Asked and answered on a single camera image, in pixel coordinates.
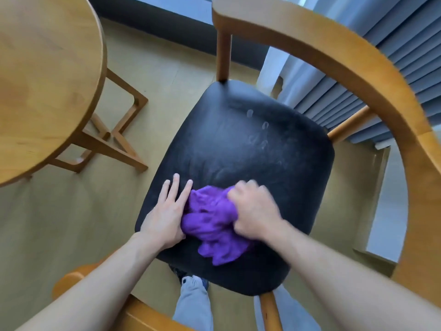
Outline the person's left hand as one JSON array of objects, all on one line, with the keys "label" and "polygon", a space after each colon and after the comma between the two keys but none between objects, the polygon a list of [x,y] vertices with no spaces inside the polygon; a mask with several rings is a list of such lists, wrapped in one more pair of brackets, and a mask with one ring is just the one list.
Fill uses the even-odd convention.
[{"label": "person's left hand", "polygon": [[188,180],[174,204],[169,203],[169,190],[173,180],[166,180],[159,194],[157,204],[146,215],[141,232],[152,242],[155,250],[162,251],[173,247],[185,239],[181,229],[181,219],[189,198],[193,180]]}]

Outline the person's right hand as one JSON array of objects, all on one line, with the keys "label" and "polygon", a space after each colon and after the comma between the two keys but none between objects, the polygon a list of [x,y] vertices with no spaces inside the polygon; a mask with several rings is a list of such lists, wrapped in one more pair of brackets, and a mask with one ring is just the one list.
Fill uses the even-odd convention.
[{"label": "person's right hand", "polygon": [[265,186],[259,186],[259,197],[255,205],[236,207],[238,218],[234,231],[251,240],[271,244],[284,224],[273,196]]}]

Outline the purple cloth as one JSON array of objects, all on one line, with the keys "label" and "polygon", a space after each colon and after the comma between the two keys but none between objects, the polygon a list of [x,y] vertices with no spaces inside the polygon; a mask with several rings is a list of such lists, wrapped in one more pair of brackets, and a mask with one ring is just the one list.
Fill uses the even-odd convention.
[{"label": "purple cloth", "polygon": [[181,219],[183,233],[201,241],[198,253],[211,258],[213,266],[237,260],[254,245],[252,240],[234,230],[238,213],[228,199],[228,193],[233,188],[205,186],[192,190]]}]

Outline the person's left forearm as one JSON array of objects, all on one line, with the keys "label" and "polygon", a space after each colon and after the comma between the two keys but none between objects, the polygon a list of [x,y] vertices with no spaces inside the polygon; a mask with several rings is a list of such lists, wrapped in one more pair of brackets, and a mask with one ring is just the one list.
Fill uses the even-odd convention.
[{"label": "person's left forearm", "polygon": [[136,233],[85,278],[15,331],[108,331],[167,240]]}]

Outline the person's right forearm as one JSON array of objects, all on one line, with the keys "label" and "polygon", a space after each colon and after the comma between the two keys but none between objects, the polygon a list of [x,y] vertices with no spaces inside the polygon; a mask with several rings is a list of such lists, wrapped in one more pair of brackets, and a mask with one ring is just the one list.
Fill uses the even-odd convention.
[{"label": "person's right forearm", "polygon": [[346,331],[441,331],[441,309],[364,265],[271,218],[264,241]]}]

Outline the wooden chair with black seat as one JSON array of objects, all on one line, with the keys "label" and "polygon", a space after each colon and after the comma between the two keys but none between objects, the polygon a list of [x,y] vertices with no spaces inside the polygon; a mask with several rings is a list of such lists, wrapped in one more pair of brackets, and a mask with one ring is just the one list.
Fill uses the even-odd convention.
[{"label": "wooden chair with black seat", "polygon": [[[378,116],[403,160],[408,194],[404,248],[393,279],[441,307],[441,145],[414,91],[394,64],[347,27],[284,0],[212,0],[218,30],[217,81],[202,94],[171,142],[135,229],[173,173],[196,196],[255,178],[281,214],[309,234],[334,161],[333,144]],[[315,66],[367,106],[328,134],[308,117],[228,80],[232,35],[267,44]]]}]

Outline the dark shoe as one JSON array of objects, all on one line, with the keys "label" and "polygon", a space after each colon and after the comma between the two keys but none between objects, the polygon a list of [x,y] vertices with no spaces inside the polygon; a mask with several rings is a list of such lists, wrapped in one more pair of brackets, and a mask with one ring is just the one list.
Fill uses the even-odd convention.
[{"label": "dark shoe", "polygon": [[184,281],[185,277],[193,277],[193,278],[201,280],[201,283],[202,283],[203,287],[205,288],[205,290],[208,290],[209,282],[206,279],[200,278],[200,277],[192,275],[192,274],[189,274],[189,273],[187,273],[185,271],[182,271],[182,270],[180,270],[180,269],[178,269],[176,267],[173,267],[170,264],[168,265],[168,267],[177,276],[177,278],[179,279],[180,285],[183,285],[185,283],[185,281]]}]

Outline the person's left leg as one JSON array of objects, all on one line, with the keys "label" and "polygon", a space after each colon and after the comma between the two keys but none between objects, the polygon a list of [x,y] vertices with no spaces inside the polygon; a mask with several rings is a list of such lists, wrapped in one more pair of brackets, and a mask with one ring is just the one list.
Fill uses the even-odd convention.
[{"label": "person's left leg", "polygon": [[179,279],[180,296],[172,319],[196,331],[213,331],[213,316],[208,295],[209,282],[188,274]]}]

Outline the person's leg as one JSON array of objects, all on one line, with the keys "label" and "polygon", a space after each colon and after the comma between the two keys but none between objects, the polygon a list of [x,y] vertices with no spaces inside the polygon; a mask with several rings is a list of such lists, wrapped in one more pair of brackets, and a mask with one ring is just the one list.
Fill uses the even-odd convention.
[{"label": "person's leg", "polygon": [[315,319],[281,284],[273,290],[284,331],[322,331]]},{"label": "person's leg", "polygon": [[179,279],[180,296],[172,319],[196,331],[213,331],[213,316],[208,295],[209,282],[188,274]]}]

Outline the person's right leg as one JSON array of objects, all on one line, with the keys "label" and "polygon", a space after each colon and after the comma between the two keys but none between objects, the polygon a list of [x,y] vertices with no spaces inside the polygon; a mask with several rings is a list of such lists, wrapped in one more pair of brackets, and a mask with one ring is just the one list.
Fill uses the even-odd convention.
[{"label": "person's right leg", "polygon": [[322,331],[315,319],[281,284],[273,290],[284,331]]}]

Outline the white sheer curtain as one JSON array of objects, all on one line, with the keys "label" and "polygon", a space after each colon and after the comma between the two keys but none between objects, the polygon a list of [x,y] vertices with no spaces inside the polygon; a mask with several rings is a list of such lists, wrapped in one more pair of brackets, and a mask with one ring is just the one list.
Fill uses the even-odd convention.
[{"label": "white sheer curtain", "polygon": [[[324,16],[335,18],[335,11],[332,10],[338,0],[284,0],[295,5],[305,7],[318,12]],[[311,69],[306,63],[292,55],[274,47],[268,49],[262,69],[257,79],[256,87],[264,94],[271,94],[279,78],[283,80],[282,90],[278,100],[287,105],[293,105],[298,90],[305,81],[303,72]]]}]

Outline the round wooden table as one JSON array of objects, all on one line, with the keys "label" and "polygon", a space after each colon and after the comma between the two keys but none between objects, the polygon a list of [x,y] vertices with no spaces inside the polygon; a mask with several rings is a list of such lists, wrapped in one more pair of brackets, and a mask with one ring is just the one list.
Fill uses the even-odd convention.
[{"label": "round wooden table", "polygon": [[[112,131],[95,113],[107,78],[134,98]],[[147,102],[108,68],[89,0],[0,0],[0,187],[96,153],[146,171],[122,133]]]}]

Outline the grey pleated curtain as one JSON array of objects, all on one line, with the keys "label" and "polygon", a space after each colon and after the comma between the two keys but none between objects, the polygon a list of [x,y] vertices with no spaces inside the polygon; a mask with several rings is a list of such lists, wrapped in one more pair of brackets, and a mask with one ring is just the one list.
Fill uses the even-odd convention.
[{"label": "grey pleated curtain", "polygon": [[[299,0],[349,28],[401,72],[429,122],[441,128],[441,0]],[[366,104],[340,83],[289,56],[278,100],[327,130]]]}]

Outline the dark grey window frame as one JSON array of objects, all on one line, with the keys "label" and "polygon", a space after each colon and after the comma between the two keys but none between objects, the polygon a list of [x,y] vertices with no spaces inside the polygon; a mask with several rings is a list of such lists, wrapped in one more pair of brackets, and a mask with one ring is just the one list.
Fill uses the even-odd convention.
[{"label": "dark grey window frame", "polygon": [[89,0],[98,16],[216,55],[211,0]]}]

